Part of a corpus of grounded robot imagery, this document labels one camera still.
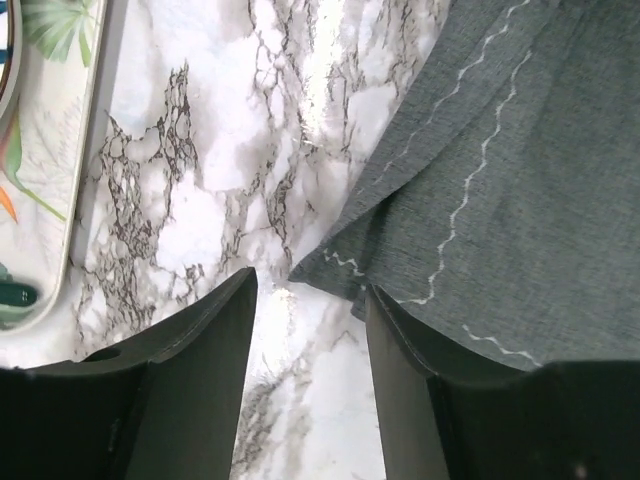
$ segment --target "tray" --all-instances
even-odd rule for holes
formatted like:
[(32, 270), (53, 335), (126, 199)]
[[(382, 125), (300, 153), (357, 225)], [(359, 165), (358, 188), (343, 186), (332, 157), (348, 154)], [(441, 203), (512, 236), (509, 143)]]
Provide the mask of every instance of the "tray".
[(38, 292), (0, 305), (0, 334), (44, 317), (63, 283), (106, 3), (0, 0), (0, 281)]

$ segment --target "gray textile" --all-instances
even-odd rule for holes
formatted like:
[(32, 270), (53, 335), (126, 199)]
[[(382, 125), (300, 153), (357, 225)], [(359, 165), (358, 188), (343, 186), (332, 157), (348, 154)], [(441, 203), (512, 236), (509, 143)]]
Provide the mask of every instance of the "gray textile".
[(291, 279), (530, 369), (638, 357), (639, 244), (640, 2), (458, 0)]

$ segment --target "tropical leaf print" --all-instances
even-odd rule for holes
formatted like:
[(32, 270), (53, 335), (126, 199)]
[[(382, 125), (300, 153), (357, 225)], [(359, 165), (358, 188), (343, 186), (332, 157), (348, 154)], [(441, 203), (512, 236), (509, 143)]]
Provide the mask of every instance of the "tropical leaf print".
[[(0, 281), (13, 282), (13, 276), (7, 267), (0, 263)], [(30, 309), (0, 305), (0, 330), (12, 330), (28, 317)]]
[[(18, 178), (18, 170), (20, 170), (20, 166), (22, 165), (22, 136), (20, 135), (20, 122), (18, 121), (18, 111), (16, 110), (13, 119), (11, 120), (11, 125), (7, 133), (0, 140), (0, 170), (7, 177), (7, 180), (11, 182), (11, 184), (16, 187), (20, 192), (24, 195), (31, 198), (38, 205), (48, 210), (50, 213), (58, 217), (60, 220), (64, 221), (65, 217), (60, 212), (58, 212), (55, 208), (49, 205), (47, 202), (42, 200), (38, 195), (25, 187), (20, 179)], [(2, 205), (11, 218), (17, 223), (18, 217), (16, 215), (15, 208), (13, 207), (13, 203), (7, 195), (7, 192), (4, 191), (0, 187), (0, 205)]]
[(77, 38), (82, 63), (91, 62), (90, 38), (96, 0), (22, 0), (22, 21), (29, 43), (48, 60), (65, 62)]

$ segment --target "marble surface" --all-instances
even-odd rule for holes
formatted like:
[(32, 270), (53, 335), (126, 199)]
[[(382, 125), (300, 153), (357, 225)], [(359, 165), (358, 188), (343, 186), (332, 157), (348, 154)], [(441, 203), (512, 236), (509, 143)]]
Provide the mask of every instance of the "marble surface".
[(231, 478), (382, 480), (364, 325), (286, 276), (336, 219), (446, 3), (129, 0), (62, 301), (28, 341), (0, 338), (0, 363), (81, 359), (254, 265)]

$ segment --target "white stitching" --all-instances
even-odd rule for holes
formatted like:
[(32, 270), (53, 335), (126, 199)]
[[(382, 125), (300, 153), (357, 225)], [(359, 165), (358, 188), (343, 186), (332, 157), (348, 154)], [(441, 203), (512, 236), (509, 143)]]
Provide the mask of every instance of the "white stitching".
[(516, 83), (515, 83), (516, 75), (520, 71), (520, 68), (522, 67), (522, 65), (524, 65), (529, 60), (529, 58), (531, 58), (531, 50), (529, 50), (527, 52), (527, 54), (525, 55), (524, 59), (518, 65), (516, 65), (516, 67), (513, 69), (513, 72), (511, 72), (511, 91), (509, 92), (509, 95), (507, 96), (507, 98), (505, 98), (496, 107), (496, 114), (495, 114), (495, 116), (496, 116), (496, 128), (493, 131), (493, 133), (491, 135), (489, 135), (481, 144), (481, 151), (482, 151), (481, 159), (482, 159), (482, 161), (480, 162), (480, 165), (478, 166), (478, 168), (476, 168), (473, 172), (471, 172), (471, 174), (467, 178), (465, 178), (465, 180), (464, 180), (464, 194), (462, 196), (462, 202), (460, 203), (458, 208), (456, 208), (453, 211), (453, 213), (451, 213), (451, 215), (449, 215), (449, 228), (450, 228), (449, 237), (445, 241), (443, 241), (440, 245), (438, 245), (437, 250), (438, 250), (439, 265), (438, 265), (438, 269), (429, 276), (429, 295), (426, 298), (414, 298), (414, 299), (410, 299), (410, 300), (405, 300), (403, 303), (411, 302), (411, 303), (417, 303), (418, 305), (426, 305), (430, 300), (432, 300), (435, 297), (435, 295), (436, 295), (436, 291), (435, 291), (436, 278), (438, 278), (438, 275), (440, 275), (445, 269), (444, 249), (449, 244), (449, 242), (453, 241), (453, 239), (456, 238), (456, 236), (457, 236), (457, 233), (456, 233), (456, 218), (457, 218), (458, 214), (469, 203), (469, 188), (471, 186), (471, 181), (473, 180), (473, 178), (478, 173), (480, 173), (482, 170), (484, 170), (484, 168), (488, 164), (488, 162), (487, 162), (487, 146), (489, 145), (491, 140), (493, 140), (500, 133), (500, 131), (502, 130), (502, 125), (500, 123), (500, 117), (502, 115), (502, 109), (504, 108), (504, 106), (513, 97), (515, 97), (517, 95), (518, 92), (516, 90)]
[(338, 256), (338, 252), (333, 252), (331, 255), (329, 255), (329, 251), (328, 250), (324, 250), (324, 252), (322, 252), (322, 254), (324, 255), (324, 261), (328, 262), (330, 261), (332, 258), (336, 259), (336, 262), (338, 263), (339, 266), (344, 267), (345, 265), (351, 265), (353, 267), (353, 275), (356, 277), (364, 277), (364, 273), (362, 273), (360, 270), (358, 270), (358, 264), (356, 263), (356, 261), (353, 258), (350, 258), (349, 260), (340, 260), (340, 257)]
[(500, 352), (504, 355), (519, 355), (521, 357), (526, 358), (527, 360), (529, 360), (531, 363), (533, 363), (536, 367), (541, 367), (542, 364), (540, 362), (538, 362), (533, 355), (531, 355), (529, 352), (527, 352), (526, 350), (520, 350), (519, 352), (516, 352), (514, 350), (507, 350), (506, 348), (504, 348), (500, 342), (496, 339), (496, 337), (478, 337), (476, 335), (474, 335), (473, 333), (471, 333), (471, 330), (469, 330), (469, 327), (467, 327), (466, 325), (462, 325), (462, 328), (464, 328), (464, 331), (467, 332), (467, 335), (469, 335), (469, 338), (473, 341), (476, 342), (481, 342), (481, 341), (487, 341), (487, 342), (491, 342), (493, 343), (496, 347), (498, 347), (498, 350), (500, 350)]
[[(497, 37), (499, 37), (501, 35), (504, 35), (509, 31), (509, 27), (510, 27), (509, 18), (511, 18), (511, 15), (513, 14), (513, 12), (515, 12), (518, 8), (521, 8), (521, 7), (524, 7), (524, 6), (528, 5), (529, 3), (531, 3), (531, 0), (524, 0), (522, 3), (520, 3), (518, 5), (514, 5), (514, 6), (509, 8), (509, 10), (507, 11), (506, 21), (505, 21), (504, 26), (499, 31), (497, 31), (496, 33), (494, 33), (492, 35), (489, 35), (488, 37), (486, 37), (484, 39), (484, 43), (482, 44), (482, 50), (480, 52), (480, 56), (473, 63), (470, 63), (469, 65), (467, 65), (466, 67), (464, 67), (464, 68), (462, 68), (461, 70), (458, 71), (458, 81), (456, 83), (456, 86), (453, 88), (453, 90), (451, 90), (451, 92), (449, 92), (446, 96), (442, 97), (440, 100), (438, 100), (433, 105), (433, 109), (431, 110), (431, 115), (429, 116), (429, 119), (425, 123), (423, 123), (420, 127), (418, 127), (418, 129), (416, 131), (412, 132), (411, 135), (409, 135), (409, 139), (407, 140), (407, 143), (406, 143), (404, 149), (402, 150), (402, 152), (400, 153), (400, 155), (392, 158), (391, 160), (389, 160), (386, 163), (386, 165), (382, 169), (382, 173), (371, 184), (371, 186), (377, 185), (378, 183), (380, 183), (380, 181), (382, 180), (382, 177), (384, 177), (384, 175), (387, 172), (387, 170), (389, 170), (389, 168), (391, 168), (391, 165), (393, 165), (396, 161), (400, 160), (407, 153), (409, 153), (409, 147), (411, 146), (411, 141), (413, 140), (413, 137), (415, 137), (422, 129), (424, 129), (425, 127), (431, 125), (431, 122), (433, 121), (433, 118), (434, 118), (434, 116), (436, 114), (436, 111), (440, 108), (440, 105), (442, 105), (445, 101), (447, 101), (448, 99), (450, 99), (451, 97), (453, 97), (454, 95), (456, 95), (460, 91), (460, 86), (462, 84), (462, 79), (465, 76), (465, 74), (471, 68), (473, 68), (473, 67), (475, 67), (477, 65), (480, 65), (482, 62), (484, 62), (486, 49), (489, 46), (489, 44), (494, 39), (496, 39)], [(356, 192), (356, 196), (360, 195), (363, 191), (364, 191), (364, 187)]]

